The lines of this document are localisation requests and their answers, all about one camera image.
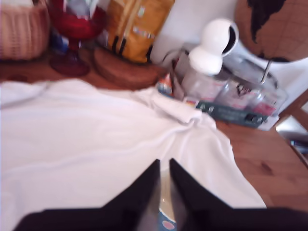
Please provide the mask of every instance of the red glass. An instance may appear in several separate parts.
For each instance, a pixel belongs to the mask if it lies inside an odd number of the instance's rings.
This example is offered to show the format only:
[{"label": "red glass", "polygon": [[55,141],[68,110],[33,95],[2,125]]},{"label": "red glass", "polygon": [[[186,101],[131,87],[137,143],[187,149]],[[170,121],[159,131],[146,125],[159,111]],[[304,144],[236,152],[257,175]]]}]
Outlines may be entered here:
[{"label": "red glass", "polygon": [[93,39],[101,33],[106,25],[106,12],[96,7],[91,19],[78,18],[63,11],[63,0],[49,0],[47,9],[53,26],[69,40],[66,54],[52,57],[50,66],[64,75],[86,75],[90,67],[79,58],[79,42]]}]

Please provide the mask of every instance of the globe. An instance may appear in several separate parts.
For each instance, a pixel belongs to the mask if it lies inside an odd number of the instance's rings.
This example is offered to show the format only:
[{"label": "globe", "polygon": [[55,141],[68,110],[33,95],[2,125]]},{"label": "globe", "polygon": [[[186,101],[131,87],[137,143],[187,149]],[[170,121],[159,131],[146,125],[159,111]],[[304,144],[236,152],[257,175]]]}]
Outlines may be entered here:
[{"label": "globe", "polygon": [[308,57],[308,0],[238,0],[235,22],[243,45],[262,59]]}]

